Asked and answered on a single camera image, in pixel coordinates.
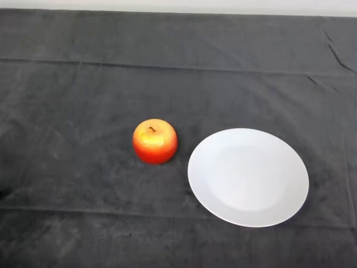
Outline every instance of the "apple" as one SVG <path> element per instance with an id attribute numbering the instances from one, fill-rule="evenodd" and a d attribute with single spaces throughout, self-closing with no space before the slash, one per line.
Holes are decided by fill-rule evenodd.
<path id="1" fill-rule="evenodd" d="M 133 147 L 142 161 L 162 164 L 173 157 L 177 150 L 176 131 L 164 120 L 146 120 L 134 131 Z"/>

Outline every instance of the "table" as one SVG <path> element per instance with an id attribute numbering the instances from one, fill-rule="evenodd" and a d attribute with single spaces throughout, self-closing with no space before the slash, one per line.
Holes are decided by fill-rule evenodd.
<path id="1" fill-rule="evenodd" d="M 0 10 L 0 267 L 357 267 L 355 18 Z M 162 118 L 178 151 L 140 162 Z M 291 145 L 305 205 L 274 227 L 210 214 L 187 179 L 208 135 Z"/>

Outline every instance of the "plate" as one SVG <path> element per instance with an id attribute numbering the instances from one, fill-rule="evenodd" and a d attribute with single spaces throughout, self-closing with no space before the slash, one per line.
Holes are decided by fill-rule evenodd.
<path id="1" fill-rule="evenodd" d="M 294 149 L 276 136 L 247 128 L 204 139 L 190 157 L 188 175 L 206 209 L 247 227 L 286 221 L 308 192 L 307 170 Z"/>

